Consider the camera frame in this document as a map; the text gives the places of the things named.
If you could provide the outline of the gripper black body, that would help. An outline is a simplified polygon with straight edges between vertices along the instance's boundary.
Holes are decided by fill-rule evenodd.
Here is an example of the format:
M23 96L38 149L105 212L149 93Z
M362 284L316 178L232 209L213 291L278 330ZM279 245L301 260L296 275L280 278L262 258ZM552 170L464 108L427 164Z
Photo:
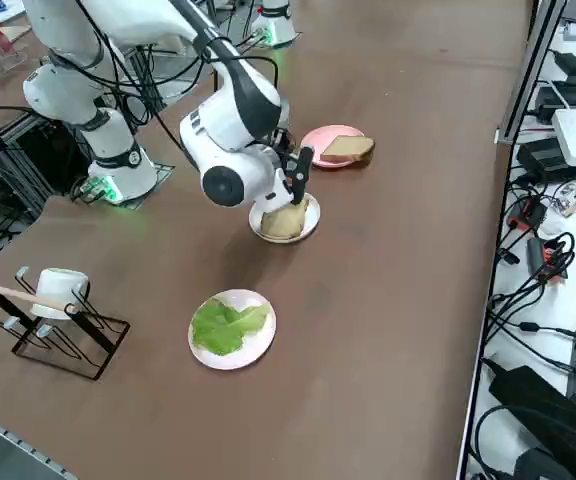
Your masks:
M278 127L269 137L269 145L276 155L272 161L275 170L294 173L298 167L299 149L295 137L286 129Z

